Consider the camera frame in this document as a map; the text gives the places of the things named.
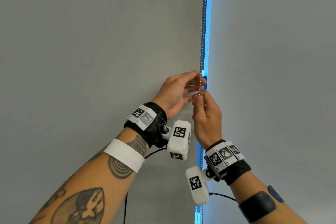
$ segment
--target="hand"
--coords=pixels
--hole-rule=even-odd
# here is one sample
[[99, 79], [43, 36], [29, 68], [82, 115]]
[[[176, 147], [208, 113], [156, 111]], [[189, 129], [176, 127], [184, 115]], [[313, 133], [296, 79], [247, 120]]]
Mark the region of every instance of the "hand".
[[[190, 92], [199, 91], [200, 76], [197, 70], [193, 70], [168, 77], [152, 102], [158, 104], [166, 112], [167, 118], [171, 119], [179, 113], [185, 104], [190, 103], [197, 96], [198, 93], [183, 97]], [[206, 83], [206, 79], [201, 80], [202, 85]]]
[[204, 149], [222, 139], [222, 113], [221, 108], [213, 100], [208, 91], [197, 96], [194, 106], [194, 132], [197, 140]]

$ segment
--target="cable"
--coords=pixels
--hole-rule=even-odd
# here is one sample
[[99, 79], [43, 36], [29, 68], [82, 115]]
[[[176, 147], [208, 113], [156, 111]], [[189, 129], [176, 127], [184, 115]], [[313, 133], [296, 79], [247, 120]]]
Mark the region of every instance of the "cable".
[[223, 194], [219, 194], [219, 193], [215, 193], [215, 192], [209, 192], [209, 195], [210, 195], [210, 196], [211, 196], [211, 195], [222, 196], [222, 197], [226, 197], [226, 198], [229, 198], [229, 199], [231, 199], [231, 200], [233, 200], [233, 201], [236, 201], [236, 202], [237, 202], [237, 200], [235, 200], [234, 198], [232, 198], [232, 197], [229, 197], [229, 196], [226, 196], [226, 195], [223, 195]]
[[[162, 151], [162, 150], [167, 150], [167, 147], [164, 147], [164, 148], [158, 149], [158, 150], [156, 150], [156, 151], [152, 152], [151, 154], [148, 154], [148, 155], [145, 157], [145, 159], [146, 159], [146, 158], [148, 158], [149, 156], [152, 156], [154, 153], [157, 153], [158, 151]], [[124, 207], [124, 222], [123, 222], [123, 224], [125, 224], [125, 221], [126, 221], [126, 205], [127, 205], [127, 196], [128, 196], [128, 193], [126, 194], [126, 197], [125, 197], [125, 207]]]

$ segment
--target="gray surface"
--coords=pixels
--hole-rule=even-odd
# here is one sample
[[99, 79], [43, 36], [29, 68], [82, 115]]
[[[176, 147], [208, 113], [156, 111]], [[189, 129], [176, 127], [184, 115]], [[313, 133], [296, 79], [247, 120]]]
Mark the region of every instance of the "gray surface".
[[[336, 218], [335, 15], [336, 0], [212, 0], [208, 89], [223, 136], [309, 223]], [[204, 209], [204, 224], [246, 223], [229, 199]]]
[[[1, 223], [27, 223], [168, 76], [198, 69], [201, 8], [202, 0], [0, 0]], [[192, 122], [191, 107], [178, 118]], [[167, 154], [140, 170], [128, 223], [193, 223], [184, 172], [196, 143], [186, 162]]]

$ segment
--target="forearm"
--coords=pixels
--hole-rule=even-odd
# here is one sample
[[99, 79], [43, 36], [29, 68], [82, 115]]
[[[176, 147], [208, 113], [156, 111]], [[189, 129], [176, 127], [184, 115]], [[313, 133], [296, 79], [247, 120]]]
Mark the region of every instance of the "forearm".
[[[149, 149], [144, 139], [130, 128], [125, 128], [117, 138], [142, 156]], [[31, 223], [72, 224], [77, 219], [87, 224], [112, 222], [136, 173], [104, 153], [104, 149], [56, 191]]]
[[[230, 188], [238, 204], [260, 191], [264, 191], [271, 196], [267, 187], [251, 171], [239, 177], [230, 185]], [[273, 197], [272, 199], [275, 202], [276, 210], [255, 221], [255, 224], [307, 224], [287, 204], [280, 203]]]

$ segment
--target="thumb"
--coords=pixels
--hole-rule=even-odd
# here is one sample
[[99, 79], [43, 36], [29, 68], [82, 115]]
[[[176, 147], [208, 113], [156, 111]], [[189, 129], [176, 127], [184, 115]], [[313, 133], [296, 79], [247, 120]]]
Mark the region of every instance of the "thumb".
[[197, 96], [195, 99], [194, 116], [200, 118], [205, 116], [204, 97], [202, 95]]

